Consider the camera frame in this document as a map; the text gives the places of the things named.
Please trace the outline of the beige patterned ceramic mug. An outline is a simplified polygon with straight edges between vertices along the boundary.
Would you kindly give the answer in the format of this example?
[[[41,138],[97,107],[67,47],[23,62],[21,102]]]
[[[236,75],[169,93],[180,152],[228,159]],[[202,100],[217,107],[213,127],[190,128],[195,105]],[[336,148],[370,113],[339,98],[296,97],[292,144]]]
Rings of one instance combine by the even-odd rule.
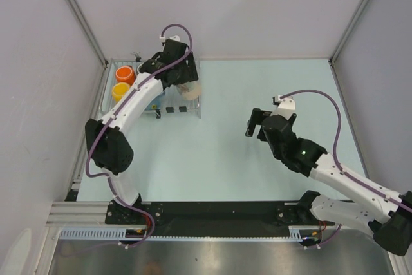
[[[176,86],[178,93],[184,100],[197,99],[201,94],[201,85],[198,81],[186,82]]]

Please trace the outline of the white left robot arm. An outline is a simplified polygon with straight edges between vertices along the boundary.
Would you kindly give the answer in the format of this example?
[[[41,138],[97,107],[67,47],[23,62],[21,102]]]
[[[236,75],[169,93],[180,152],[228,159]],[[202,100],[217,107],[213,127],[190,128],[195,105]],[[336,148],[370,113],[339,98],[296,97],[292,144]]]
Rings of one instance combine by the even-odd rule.
[[[199,79],[192,43],[169,37],[162,40],[162,45],[162,51],[138,66],[134,83],[115,106],[85,125],[86,175],[107,179],[113,198],[122,204],[119,214],[128,223],[141,219],[142,207],[135,203],[139,197],[137,186],[126,177],[134,157],[127,131],[165,89]]]

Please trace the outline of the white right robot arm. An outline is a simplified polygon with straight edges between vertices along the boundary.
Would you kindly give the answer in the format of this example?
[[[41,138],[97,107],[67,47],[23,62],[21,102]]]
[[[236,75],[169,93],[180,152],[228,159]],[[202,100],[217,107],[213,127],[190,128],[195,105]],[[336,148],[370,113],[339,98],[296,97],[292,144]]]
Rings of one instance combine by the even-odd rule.
[[[245,134],[251,137],[259,127],[258,139],[268,143],[276,160],[349,198],[342,202],[308,191],[299,201],[298,219],[304,224],[319,219],[351,227],[386,251],[405,256],[411,246],[411,191],[400,194],[338,164],[324,147],[296,136],[292,130],[296,117],[254,108]]]

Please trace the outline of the yellow mug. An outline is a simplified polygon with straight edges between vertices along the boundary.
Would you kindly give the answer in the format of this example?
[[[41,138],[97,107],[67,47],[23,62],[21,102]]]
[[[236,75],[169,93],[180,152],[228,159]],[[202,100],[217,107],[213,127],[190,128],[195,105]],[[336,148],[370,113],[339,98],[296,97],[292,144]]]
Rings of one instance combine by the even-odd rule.
[[[126,82],[118,82],[111,89],[111,95],[113,100],[117,103],[124,95],[129,91],[130,85]]]

